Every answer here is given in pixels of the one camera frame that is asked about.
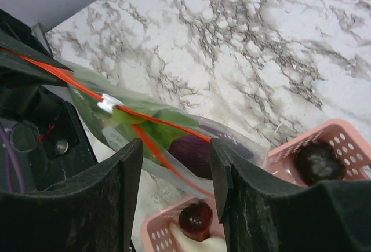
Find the purple eggplant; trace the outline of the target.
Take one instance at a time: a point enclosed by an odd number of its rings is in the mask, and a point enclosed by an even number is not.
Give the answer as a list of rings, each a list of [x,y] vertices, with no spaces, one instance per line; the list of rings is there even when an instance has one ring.
[[[229,136],[210,126],[201,125],[201,128],[211,133],[214,138],[222,139],[237,154],[245,159],[253,159],[253,152],[244,147],[238,140],[235,140],[233,136]],[[196,176],[212,180],[210,143],[191,134],[187,134],[172,141],[168,152]]]

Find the green leaf vegetable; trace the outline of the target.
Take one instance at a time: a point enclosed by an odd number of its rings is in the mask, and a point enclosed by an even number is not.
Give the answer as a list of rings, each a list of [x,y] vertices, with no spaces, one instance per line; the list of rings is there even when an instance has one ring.
[[[144,94],[124,90],[115,85],[102,87],[90,84],[88,87],[96,94],[95,96],[71,86],[72,99],[89,131],[113,150],[119,150],[138,137],[133,125],[138,125],[162,151],[167,151],[172,141],[181,136],[201,132],[199,123],[194,117]],[[105,94],[117,99],[123,107],[139,115],[116,108],[110,113],[99,108],[97,97]]]

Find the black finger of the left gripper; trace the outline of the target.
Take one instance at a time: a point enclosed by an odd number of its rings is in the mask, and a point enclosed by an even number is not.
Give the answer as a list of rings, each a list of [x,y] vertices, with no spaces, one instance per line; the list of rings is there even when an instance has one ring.
[[[66,82],[23,57],[68,69],[52,57],[47,48],[33,35],[30,27],[1,10],[1,86],[67,86]]]

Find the clear orange-zip bag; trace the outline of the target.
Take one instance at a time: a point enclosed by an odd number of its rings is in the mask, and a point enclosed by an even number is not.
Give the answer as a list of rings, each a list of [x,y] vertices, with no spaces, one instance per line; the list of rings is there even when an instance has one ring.
[[[28,189],[21,153],[28,156],[32,188],[41,191],[96,164],[88,133],[113,151],[140,139],[142,169],[199,198],[214,195],[212,139],[257,166],[267,157],[261,145],[227,126],[35,50],[1,49],[1,117],[14,123],[1,132],[6,176],[16,178],[20,192]]]

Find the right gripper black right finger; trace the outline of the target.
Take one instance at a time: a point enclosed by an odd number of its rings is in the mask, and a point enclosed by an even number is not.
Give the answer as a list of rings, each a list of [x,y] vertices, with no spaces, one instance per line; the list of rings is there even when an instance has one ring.
[[[303,188],[211,142],[217,215],[228,251],[369,251],[370,182]]]

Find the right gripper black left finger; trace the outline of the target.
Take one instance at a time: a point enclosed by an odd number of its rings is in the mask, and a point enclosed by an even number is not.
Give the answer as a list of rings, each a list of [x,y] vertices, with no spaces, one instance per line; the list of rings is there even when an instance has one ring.
[[[2,191],[1,250],[129,251],[142,162],[135,139],[44,191]]]

